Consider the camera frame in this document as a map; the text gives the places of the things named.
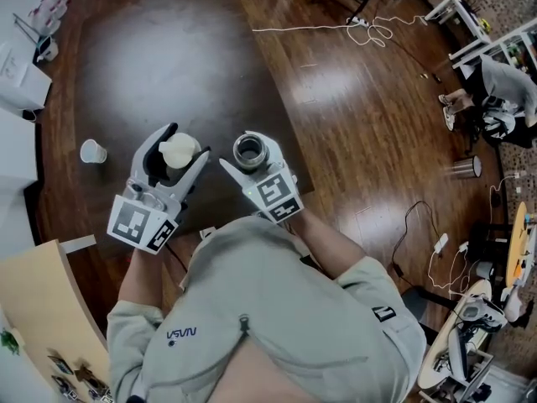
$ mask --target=zipper pull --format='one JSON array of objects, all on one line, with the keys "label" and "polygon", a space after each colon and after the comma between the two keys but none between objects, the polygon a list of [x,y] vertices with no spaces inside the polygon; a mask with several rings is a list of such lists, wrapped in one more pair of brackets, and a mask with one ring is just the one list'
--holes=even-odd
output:
[{"label": "zipper pull", "polygon": [[241,315],[238,320],[240,321],[241,323],[241,332],[245,333],[247,332],[249,329],[250,329],[250,326],[248,325],[248,321],[249,321],[249,317],[248,315]]}]

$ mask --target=shelving unit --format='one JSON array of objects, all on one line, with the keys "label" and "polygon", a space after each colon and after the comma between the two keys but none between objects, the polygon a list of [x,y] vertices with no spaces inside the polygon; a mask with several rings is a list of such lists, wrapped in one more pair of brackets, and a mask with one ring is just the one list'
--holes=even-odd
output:
[{"label": "shelving unit", "polygon": [[505,34],[502,38],[475,50],[453,65],[461,69],[468,78],[473,66],[481,59],[481,55],[490,55],[494,60],[510,64],[531,76],[537,83],[537,18],[522,27]]}]

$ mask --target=cup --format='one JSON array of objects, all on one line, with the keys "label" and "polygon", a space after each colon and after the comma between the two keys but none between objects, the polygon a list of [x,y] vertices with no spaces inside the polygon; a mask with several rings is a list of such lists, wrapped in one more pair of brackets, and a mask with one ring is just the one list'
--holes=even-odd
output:
[{"label": "cup", "polygon": [[85,163],[104,163],[107,155],[107,150],[93,139],[88,139],[81,146],[81,160]]}]

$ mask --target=dark table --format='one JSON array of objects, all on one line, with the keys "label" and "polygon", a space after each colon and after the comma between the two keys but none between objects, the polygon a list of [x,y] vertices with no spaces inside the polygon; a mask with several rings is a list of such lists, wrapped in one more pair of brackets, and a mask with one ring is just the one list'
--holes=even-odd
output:
[{"label": "dark table", "polygon": [[129,250],[106,235],[138,146],[156,129],[211,146],[177,234],[221,226],[253,205],[218,164],[243,130],[279,142],[301,193],[313,190],[284,104],[237,0],[139,0],[82,30],[76,79],[76,143],[95,139],[103,165],[79,162],[87,212],[104,258]]}]

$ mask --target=wooden desk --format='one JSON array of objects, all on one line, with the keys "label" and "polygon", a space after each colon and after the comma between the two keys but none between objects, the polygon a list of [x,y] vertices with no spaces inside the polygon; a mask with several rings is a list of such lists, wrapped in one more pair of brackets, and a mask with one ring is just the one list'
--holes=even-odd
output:
[{"label": "wooden desk", "polygon": [[54,352],[71,369],[84,364],[109,384],[105,338],[82,299],[57,240],[0,260],[0,303],[10,325],[22,336],[24,351],[54,390],[58,388],[51,375],[63,376],[83,401],[89,401],[86,386],[75,376],[62,374],[48,358]]},{"label": "wooden desk", "polygon": [[526,245],[528,244],[528,229],[525,222],[526,213],[528,213],[528,208],[522,201],[514,218],[511,240],[509,241],[509,254],[505,272],[505,285],[508,288],[514,285],[516,281],[515,271],[522,258],[526,255]]},{"label": "wooden desk", "polygon": [[276,140],[298,177],[313,185],[274,79],[238,0],[137,0],[82,28],[76,82],[76,143],[95,139],[103,165],[77,163],[91,232],[105,259],[130,250],[106,234],[134,152],[154,131],[179,131],[211,146],[176,234],[221,226],[254,211],[219,165],[244,130]]},{"label": "wooden desk", "polygon": [[[423,360],[423,364],[421,365],[420,374],[418,375],[418,386],[422,390],[432,388],[433,386],[438,385],[442,380],[449,377],[450,372],[448,369],[443,369],[441,372],[435,372],[433,370],[433,365],[435,364],[436,359],[447,350],[447,339],[450,331],[455,326],[457,320],[456,314],[458,314],[462,310],[467,299],[470,296],[478,294],[484,294],[489,298],[491,297],[492,288],[488,280],[479,280],[474,285],[472,285],[472,287],[465,293],[464,297],[459,300],[454,309],[455,312],[452,312],[450,316],[448,316],[446,322],[438,332],[438,336],[436,337],[435,341],[432,345],[430,345],[429,351],[425,355],[425,359]],[[479,348],[485,340],[486,336],[486,332],[484,332],[483,330],[478,330],[476,335],[472,338],[470,342],[476,345],[476,348]]]}]

